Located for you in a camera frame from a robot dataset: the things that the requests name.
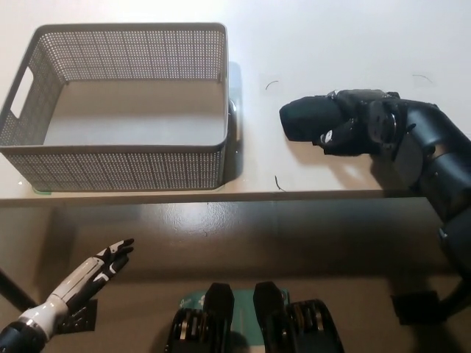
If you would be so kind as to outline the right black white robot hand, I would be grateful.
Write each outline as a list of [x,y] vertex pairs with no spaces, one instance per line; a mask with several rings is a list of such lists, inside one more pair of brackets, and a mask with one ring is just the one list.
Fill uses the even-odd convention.
[[315,144],[326,155],[353,157],[379,155],[396,130],[394,114],[384,104],[399,99],[394,91],[373,89],[335,90],[327,95],[343,121],[322,133]]

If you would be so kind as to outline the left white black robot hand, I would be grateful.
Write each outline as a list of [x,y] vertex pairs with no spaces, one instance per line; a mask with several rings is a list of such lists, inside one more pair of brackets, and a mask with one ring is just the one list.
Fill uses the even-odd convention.
[[135,240],[120,240],[87,258],[47,297],[44,303],[19,316],[25,324],[39,328],[51,339],[58,327],[85,306],[128,263]]

